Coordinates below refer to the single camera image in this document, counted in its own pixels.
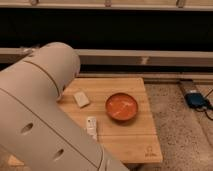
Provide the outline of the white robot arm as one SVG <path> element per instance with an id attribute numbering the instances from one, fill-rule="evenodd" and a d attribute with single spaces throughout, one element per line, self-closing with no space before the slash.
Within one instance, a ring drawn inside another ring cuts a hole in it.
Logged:
<path id="1" fill-rule="evenodd" d="M 32 171 L 128 171 L 57 104 L 79 71 L 60 42 L 0 71 L 0 146 Z"/>

